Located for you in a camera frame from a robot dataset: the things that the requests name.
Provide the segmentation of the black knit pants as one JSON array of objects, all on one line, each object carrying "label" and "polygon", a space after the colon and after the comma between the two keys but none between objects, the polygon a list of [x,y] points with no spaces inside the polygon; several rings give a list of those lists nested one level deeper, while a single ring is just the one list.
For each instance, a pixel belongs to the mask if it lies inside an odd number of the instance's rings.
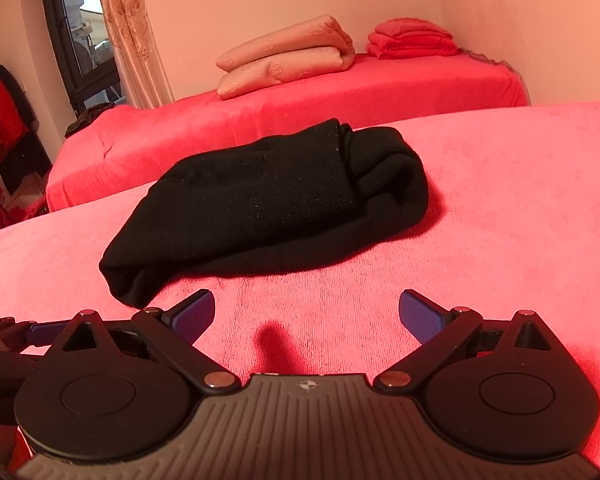
[{"label": "black knit pants", "polygon": [[416,226],[429,188],[391,127],[335,119],[186,157],[149,188],[102,255],[111,295],[146,307],[183,276],[313,270]]}]

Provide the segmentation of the near pink bed cover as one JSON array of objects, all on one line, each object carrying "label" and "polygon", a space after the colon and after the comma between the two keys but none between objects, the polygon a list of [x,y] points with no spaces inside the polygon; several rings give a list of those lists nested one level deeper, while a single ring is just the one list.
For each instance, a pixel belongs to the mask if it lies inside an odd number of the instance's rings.
[{"label": "near pink bed cover", "polygon": [[[600,104],[377,127],[418,154],[427,212],[330,266],[122,304],[99,263],[163,174],[1,230],[0,318],[68,325],[0,351],[0,479],[600,479]],[[199,289],[215,316],[194,347],[236,392],[143,371],[132,315]],[[405,289],[483,322],[465,359],[380,392],[420,346]]]}]

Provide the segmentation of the hanging red clothes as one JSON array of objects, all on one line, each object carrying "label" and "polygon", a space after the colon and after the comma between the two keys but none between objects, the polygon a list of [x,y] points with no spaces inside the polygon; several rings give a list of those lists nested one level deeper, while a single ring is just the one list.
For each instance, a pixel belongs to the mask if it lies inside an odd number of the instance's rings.
[{"label": "hanging red clothes", "polygon": [[51,169],[34,111],[18,82],[0,65],[0,229],[47,210]]}]

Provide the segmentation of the far red bed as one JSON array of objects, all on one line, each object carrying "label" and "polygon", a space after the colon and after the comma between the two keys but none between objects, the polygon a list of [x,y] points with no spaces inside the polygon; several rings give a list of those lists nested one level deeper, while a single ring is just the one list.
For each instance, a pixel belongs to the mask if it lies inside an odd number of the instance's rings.
[{"label": "far red bed", "polygon": [[156,180],[178,160],[288,134],[330,118],[353,128],[437,114],[529,105],[506,63],[458,54],[410,60],[361,55],[342,73],[223,101],[213,92],[140,110],[118,105],[65,140],[48,177],[50,210]]}]

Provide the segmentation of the dark clothes pile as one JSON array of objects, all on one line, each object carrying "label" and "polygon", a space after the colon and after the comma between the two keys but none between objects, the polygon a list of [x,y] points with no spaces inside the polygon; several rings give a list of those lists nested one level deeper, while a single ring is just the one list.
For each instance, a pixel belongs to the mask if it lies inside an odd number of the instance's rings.
[{"label": "dark clothes pile", "polygon": [[99,103],[87,108],[81,114],[79,114],[72,124],[68,125],[65,132],[65,138],[69,139],[70,136],[73,136],[77,132],[85,129],[97,118],[99,118],[103,112],[106,112],[106,110],[111,110],[112,108],[114,108],[114,103],[111,102]]}]

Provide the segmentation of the beige patterned curtain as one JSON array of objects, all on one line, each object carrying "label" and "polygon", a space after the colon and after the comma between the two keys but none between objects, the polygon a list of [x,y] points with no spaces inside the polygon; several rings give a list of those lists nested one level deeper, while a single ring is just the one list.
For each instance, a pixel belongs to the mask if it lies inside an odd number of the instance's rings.
[{"label": "beige patterned curtain", "polygon": [[100,0],[126,100],[148,110],[174,101],[145,0]]}]

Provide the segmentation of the lower pink folded pillow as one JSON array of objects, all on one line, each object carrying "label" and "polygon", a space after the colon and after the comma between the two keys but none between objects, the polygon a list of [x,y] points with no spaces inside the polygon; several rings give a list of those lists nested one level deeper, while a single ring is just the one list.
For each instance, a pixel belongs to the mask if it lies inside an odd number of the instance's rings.
[{"label": "lower pink folded pillow", "polygon": [[286,84],[300,79],[348,70],[355,53],[342,53],[335,47],[315,47],[266,56],[234,68],[216,88],[221,100]]}]

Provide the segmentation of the pink folded pillow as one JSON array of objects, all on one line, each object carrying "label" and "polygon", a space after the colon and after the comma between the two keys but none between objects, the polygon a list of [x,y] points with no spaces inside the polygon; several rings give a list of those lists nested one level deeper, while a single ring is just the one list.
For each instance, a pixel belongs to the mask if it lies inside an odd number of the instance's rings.
[{"label": "pink folded pillow", "polygon": [[315,47],[266,56],[234,68],[216,88],[221,100],[286,84],[300,79],[348,70],[355,53],[342,53],[335,47]]},{"label": "pink folded pillow", "polygon": [[238,44],[222,53],[215,65],[230,72],[270,55],[321,47],[333,47],[341,55],[355,55],[351,37],[336,18],[323,14]]}]

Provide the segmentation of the red folded blanket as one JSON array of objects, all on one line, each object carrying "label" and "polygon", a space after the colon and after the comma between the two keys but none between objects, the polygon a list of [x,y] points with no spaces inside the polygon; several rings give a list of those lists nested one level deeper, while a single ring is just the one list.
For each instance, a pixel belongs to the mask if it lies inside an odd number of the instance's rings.
[{"label": "red folded blanket", "polygon": [[426,58],[460,53],[443,27],[419,18],[393,18],[375,26],[367,37],[366,53],[375,58]]}]

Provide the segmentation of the upper pink folded pillow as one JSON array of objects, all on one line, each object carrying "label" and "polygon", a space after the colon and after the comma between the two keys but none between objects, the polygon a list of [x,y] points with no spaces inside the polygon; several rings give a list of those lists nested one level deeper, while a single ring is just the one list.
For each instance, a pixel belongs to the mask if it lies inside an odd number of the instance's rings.
[{"label": "upper pink folded pillow", "polygon": [[336,18],[323,14],[238,44],[222,53],[215,65],[230,72],[270,55],[321,47],[333,47],[341,55],[355,55],[351,37]]}]

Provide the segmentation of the dark window frame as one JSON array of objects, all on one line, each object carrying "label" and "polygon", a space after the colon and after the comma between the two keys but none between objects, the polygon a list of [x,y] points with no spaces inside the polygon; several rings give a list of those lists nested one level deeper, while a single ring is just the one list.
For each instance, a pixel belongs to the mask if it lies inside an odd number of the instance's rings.
[{"label": "dark window frame", "polygon": [[76,114],[126,102],[100,0],[43,0],[62,82]]}]

